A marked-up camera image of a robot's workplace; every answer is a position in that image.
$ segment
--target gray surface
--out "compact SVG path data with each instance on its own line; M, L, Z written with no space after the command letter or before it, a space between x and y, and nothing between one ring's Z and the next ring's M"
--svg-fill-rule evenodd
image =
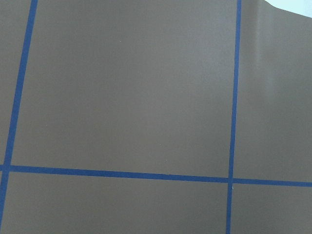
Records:
M29 3L0 1L0 164L5 155Z
M12 163L227 176L235 4L39 1Z
M231 234L312 233L311 197L311 188L236 184Z
M11 173L2 234L221 234L226 190L215 183Z
M243 1L234 176L312 181L312 19Z

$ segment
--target vertical blue line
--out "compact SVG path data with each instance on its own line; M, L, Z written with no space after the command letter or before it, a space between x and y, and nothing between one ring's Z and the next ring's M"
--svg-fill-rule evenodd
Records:
M16 128L17 128L19 112L20 112L20 100L21 100L21 94L23 90L26 65L27 65L27 60L28 60L31 36L33 32L33 27L34 27L37 3L38 3L38 0L32 0L30 4L28 21L27 21L27 26L26 26L26 31L25 31L24 44L23 44L23 49L22 49L20 63L19 63L19 74L18 74L16 88L15 88L15 95L14 95L12 114L11 114L11 120L10 120L10 128L9 128L9 134L8 134L8 139L6 143L4 164L2 168L2 177L1 177L1 184L0 184L0 228L2 224L4 202L5 202L6 190L8 186L14 140L15 140Z
M235 152L235 131L236 131L236 110L237 110L237 91L238 91L241 7L242 7L242 1L237 0L235 56L234 56L234 84L233 84L233 103L232 103L232 125L231 125L231 142L230 142L230 159L229 159L228 198L227 198L227 210L226 210L226 234L231 233L232 187L233 187L234 152Z

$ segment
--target grid square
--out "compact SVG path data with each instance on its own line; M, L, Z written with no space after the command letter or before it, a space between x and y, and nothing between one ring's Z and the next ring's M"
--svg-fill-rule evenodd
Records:
M227 176L235 10L40 1L12 164Z
M312 19L242 4L234 176L312 181Z
M29 0L0 2L0 164L3 163Z
M226 188L220 183L11 173L2 233L224 233Z
M236 184L231 233L311 233L311 196L311 188Z

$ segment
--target blue line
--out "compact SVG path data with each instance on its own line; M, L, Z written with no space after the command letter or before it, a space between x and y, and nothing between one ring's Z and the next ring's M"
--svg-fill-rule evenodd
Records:
M97 171L97 170L50 168L50 167L29 167L29 166L13 166L12 165L10 167L10 171L11 172L23 172L23 173L72 175L72 176L101 176L101 177L117 177L117 178L162 179L162 180L228 183L228 179L222 178L222 177L207 177L207 176L193 176L193 175L167 175L167 174L138 173L138 172Z
M16 88L15 88L15 95L14 95L12 114L11 114L11 120L10 120L10 128L9 128L8 140L6 144L4 164L2 167L2 177L1 177L1 184L0 184L0 229L1 229L1 224L2 224L4 203L5 203L6 190L8 186L8 180L9 180L9 172L10 172L10 165L12 161L14 140L15 140L16 128L17 128L19 112L20 112L20 100L21 100L21 94L23 90L26 65L27 65L27 60L28 60L31 36L33 32L33 27L34 27L37 3L38 3L37 0L32 0L30 4L28 21L27 21L27 26L26 26L26 31L25 31L24 44L23 44L22 54L21 54L20 63L19 63L19 74L18 74Z
M237 0L235 56L234 56L234 83L233 83L233 103L232 103L232 125L231 125L231 142L230 142L230 159L229 159L229 183L228 183L228 198L227 198L227 210L226 210L226 234L231 233L232 187L233 187L236 110L237 110L237 91L238 91L241 5L242 5L241 0Z
M239 178L234 178L233 179L233 183L235 183L235 184L253 184L253 185L312 187L312 182L264 180L264 179L239 179Z

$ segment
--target white curved edge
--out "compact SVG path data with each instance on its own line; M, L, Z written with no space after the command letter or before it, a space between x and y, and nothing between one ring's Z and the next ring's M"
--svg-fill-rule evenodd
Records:
M312 0L265 0L272 6L312 18Z

